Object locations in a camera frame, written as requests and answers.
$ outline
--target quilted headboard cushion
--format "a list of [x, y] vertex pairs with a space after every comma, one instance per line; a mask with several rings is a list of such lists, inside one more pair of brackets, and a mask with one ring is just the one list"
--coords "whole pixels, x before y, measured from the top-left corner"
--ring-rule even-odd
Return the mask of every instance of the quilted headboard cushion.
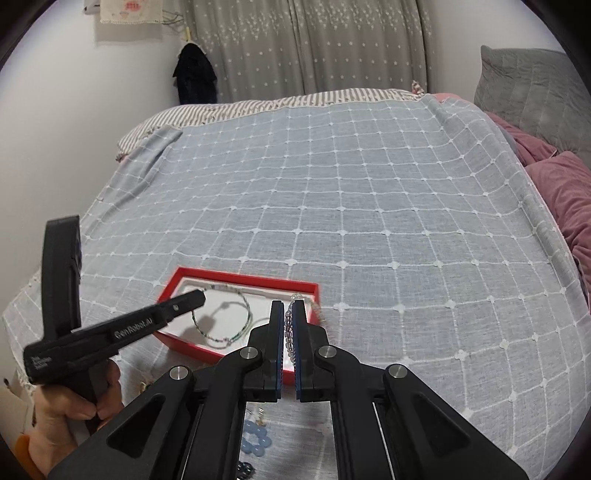
[[482, 46], [474, 103], [591, 168], [591, 96], [572, 62], [557, 51]]

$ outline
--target white wall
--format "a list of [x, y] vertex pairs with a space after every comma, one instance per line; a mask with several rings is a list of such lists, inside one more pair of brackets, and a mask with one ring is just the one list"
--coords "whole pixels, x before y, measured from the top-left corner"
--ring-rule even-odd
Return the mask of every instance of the white wall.
[[0, 71], [0, 312], [41, 259], [45, 222], [82, 214], [116, 168], [116, 142], [176, 105], [178, 36], [102, 25], [57, 0]]
[[480, 46], [563, 49], [521, 0], [426, 0], [437, 53], [436, 88], [474, 100]]

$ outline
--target curtain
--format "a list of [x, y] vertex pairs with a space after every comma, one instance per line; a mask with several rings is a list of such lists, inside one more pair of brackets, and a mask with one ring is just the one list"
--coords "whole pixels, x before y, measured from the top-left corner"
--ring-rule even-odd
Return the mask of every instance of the curtain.
[[346, 88], [433, 86], [422, 0], [183, 0], [213, 64], [220, 102]]

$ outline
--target open gift box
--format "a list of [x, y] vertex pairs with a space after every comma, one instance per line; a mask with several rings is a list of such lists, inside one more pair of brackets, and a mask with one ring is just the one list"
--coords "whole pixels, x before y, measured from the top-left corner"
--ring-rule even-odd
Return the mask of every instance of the open gift box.
[[[319, 322], [310, 305], [311, 301], [320, 303], [318, 284], [279, 278], [178, 267], [158, 301], [168, 300], [196, 288], [205, 291], [206, 301], [203, 307], [194, 311], [195, 320], [193, 321], [191, 313], [186, 313], [154, 335], [172, 350], [208, 364], [215, 364], [227, 353], [246, 346], [251, 330], [269, 322], [273, 300], [283, 301], [287, 311], [292, 295], [300, 293], [306, 304], [307, 321], [316, 325]], [[248, 319], [245, 300], [252, 313], [246, 330], [231, 342], [213, 340], [233, 338], [242, 330]], [[283, 381], [288, 385], [294, 384], [294, 367], [285, 344]]]

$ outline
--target orange sleeve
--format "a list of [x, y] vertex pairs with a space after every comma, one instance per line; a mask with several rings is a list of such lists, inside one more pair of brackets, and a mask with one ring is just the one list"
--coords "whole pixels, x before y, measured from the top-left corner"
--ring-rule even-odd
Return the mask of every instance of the orange sleeve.
[[14, 456], [33, 480], [45, 480], [29, 455], [29, 435], [21, 435], [13, 448]]

